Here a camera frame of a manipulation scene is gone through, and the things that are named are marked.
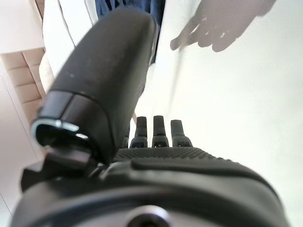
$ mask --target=beige tile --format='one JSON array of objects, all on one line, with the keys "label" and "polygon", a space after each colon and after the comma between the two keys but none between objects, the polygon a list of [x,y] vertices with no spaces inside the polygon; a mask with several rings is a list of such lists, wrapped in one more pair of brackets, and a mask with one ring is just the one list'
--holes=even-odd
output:
[{"label": "beige tile", "polygon": [[15,90],[21,103],[34,101],[41,98],[36,84],[23,85],[16,87]]}]

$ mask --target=robotic hand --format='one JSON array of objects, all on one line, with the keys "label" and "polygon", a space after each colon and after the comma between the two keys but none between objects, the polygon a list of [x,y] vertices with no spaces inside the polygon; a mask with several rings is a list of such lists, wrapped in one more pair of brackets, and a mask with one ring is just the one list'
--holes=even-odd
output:
[{"label": "robotic hand", "polygon": [[104,17],[70,55],[32,124],[48,146],[27,167],[12,227],[287,227],[274,189],[257,173],[192,147],[182,122],[129,122],[154,55],[149,15],[119,9]]}]

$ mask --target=blue clothing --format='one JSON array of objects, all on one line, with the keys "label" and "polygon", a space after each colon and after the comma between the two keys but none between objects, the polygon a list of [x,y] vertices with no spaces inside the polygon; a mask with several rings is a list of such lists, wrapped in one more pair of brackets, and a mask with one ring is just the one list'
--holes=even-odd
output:
[{"label": "blue clothing", "polygon": [[165,7],[165,0],[95,0],[99,20],[110,11],[120,7],[137,8],[150,13],[157,21],[159,28]]}]

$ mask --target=white wall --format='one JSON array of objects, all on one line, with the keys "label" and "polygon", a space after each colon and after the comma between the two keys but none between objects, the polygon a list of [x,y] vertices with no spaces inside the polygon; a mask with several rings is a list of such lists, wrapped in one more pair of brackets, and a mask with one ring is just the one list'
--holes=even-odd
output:
[{"label": "white wall", "polygon": [[37,162],[42,154],[34,152],[20,116],[8,91],[0,59],[0,226],[8,226],[11,213],[21,198],[20,177],[24,167]]},{"label": "white wall", "polygon": [[0,0],[0,53],[43,47],[30,0]]}]

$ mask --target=black plastic casing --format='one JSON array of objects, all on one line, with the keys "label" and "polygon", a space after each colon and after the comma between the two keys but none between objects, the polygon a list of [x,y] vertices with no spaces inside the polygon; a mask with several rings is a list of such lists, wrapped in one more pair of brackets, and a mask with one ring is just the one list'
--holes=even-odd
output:
[{"label": "black plastic casing", "polygon": [[154,19],[136,9],[118,9],[99,21],[51,87],[32,124],[36,140],[79,144],[109,164],[123,147],[157,37]]}]

